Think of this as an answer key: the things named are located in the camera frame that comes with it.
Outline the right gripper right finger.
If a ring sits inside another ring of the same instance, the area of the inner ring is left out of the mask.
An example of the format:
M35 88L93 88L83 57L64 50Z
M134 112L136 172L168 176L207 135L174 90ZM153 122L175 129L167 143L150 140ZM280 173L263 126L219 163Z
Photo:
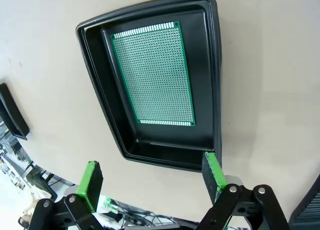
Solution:
M213 152L202 157L202 177L212 207L201 220L203 230L225 230L234 216L243 217L251 230L288 230L289 224L273 189L266 184L252 190L228 183Z

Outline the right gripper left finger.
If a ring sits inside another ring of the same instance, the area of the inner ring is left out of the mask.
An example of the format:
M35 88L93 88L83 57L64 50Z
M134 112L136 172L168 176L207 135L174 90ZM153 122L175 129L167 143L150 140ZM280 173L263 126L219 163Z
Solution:
M66 230L76 226L79 230L102 230L104 227L94 216L97 211L103 183L98 161L89 161L75 193L60 201L40 199L34 209L30 230Z

